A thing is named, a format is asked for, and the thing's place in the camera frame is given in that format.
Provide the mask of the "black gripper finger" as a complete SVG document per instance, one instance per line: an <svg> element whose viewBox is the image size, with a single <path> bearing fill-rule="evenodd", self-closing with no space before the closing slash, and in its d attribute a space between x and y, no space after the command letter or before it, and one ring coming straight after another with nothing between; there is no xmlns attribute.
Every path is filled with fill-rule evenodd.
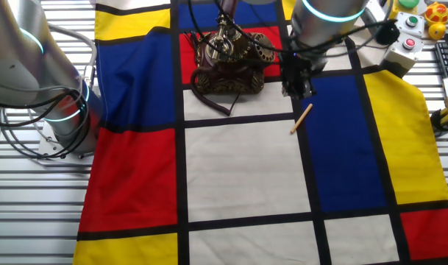
<svg viewBox="0 0 448 265"><path fill-rule="evenodd" d="M295 84L297 99L305 99L316 94L316 89L313 87L311 79L302 79Z"/></svg>
<svg viewBox="0 0 448 265"><path fill-rule="evenodd" d="M282 94L283 96L298 97L298 90L296 88L295 79L282 80Z"/></svg>

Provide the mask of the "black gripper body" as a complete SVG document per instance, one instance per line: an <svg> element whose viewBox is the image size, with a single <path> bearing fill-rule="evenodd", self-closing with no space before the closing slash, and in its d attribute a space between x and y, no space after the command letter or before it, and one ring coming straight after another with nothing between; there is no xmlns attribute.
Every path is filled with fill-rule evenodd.
<svg viewBox="0 0 448 265"><path fill-rule="evenodd" d="M301 57L297 53L280 54L280 76L283 83L308 82L320 74L327 64L324 54Z"/></svg>

